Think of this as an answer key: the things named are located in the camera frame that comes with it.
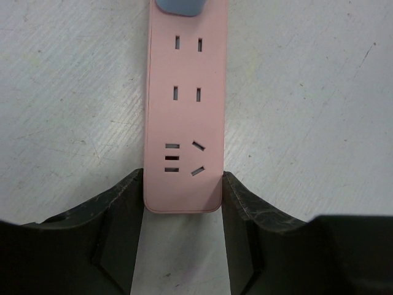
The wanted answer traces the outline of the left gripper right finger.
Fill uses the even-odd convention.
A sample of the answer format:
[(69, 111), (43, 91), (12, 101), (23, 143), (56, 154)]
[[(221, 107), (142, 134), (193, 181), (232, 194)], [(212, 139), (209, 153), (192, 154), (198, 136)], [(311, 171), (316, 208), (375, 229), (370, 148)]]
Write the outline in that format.
[(232, 294), (391, 294), (392, 218), (279, 210), (232, 173), (222, 180)]

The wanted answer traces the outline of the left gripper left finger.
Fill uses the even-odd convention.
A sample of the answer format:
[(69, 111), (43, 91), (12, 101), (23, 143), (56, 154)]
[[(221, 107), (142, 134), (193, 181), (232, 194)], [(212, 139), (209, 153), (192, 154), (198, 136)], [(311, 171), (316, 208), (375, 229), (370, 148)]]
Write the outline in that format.
[(143, 171), (42, 223), (1, 222), (2, 294), (130, 294)]

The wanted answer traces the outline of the blue charger plug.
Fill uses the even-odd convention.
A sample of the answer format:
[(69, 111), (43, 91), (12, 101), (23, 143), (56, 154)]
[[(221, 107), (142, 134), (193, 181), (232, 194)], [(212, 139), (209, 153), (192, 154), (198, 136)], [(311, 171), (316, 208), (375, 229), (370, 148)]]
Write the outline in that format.
[(156, 0), (158, 8), (167, 14), (195, 17), (202, 13), (206, 0)]

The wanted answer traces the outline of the pink power strip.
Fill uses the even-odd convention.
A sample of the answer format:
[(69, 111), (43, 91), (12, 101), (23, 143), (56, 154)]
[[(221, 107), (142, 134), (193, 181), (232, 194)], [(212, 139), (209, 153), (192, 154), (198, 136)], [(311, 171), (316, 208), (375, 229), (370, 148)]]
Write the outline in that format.
[(207, 1), (192, 17), (150, 2), (143, 181), (152, 212), (220, 207), (227, 16), (227, 1)]

